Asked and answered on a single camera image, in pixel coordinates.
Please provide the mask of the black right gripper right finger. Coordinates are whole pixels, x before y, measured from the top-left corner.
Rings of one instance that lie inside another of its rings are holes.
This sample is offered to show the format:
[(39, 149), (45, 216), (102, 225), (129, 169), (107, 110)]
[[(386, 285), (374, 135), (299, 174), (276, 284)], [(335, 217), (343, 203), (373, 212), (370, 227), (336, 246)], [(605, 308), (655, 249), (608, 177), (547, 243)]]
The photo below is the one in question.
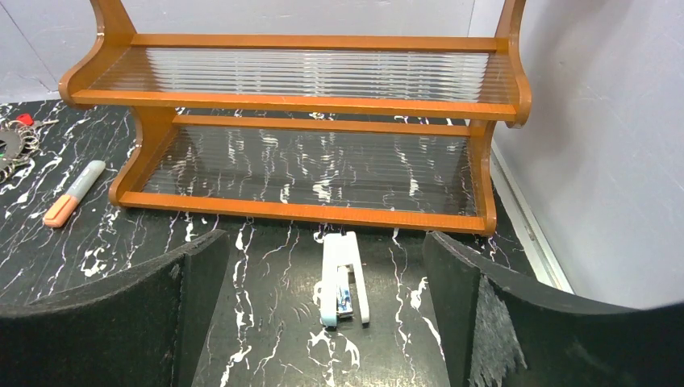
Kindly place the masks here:
[(683, 306), (566, 293), (438, 231), (423, 262), (453, 386), (680, 386)]

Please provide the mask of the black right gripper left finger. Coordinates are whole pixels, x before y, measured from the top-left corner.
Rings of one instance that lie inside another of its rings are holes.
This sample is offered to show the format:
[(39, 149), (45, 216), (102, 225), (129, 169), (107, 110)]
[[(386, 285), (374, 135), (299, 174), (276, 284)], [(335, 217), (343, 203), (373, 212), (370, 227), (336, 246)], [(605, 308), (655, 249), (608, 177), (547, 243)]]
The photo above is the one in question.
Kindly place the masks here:
[(227, 270), (214, 230), (114, 275), (1, 308), (4, 386), (190, 386)]

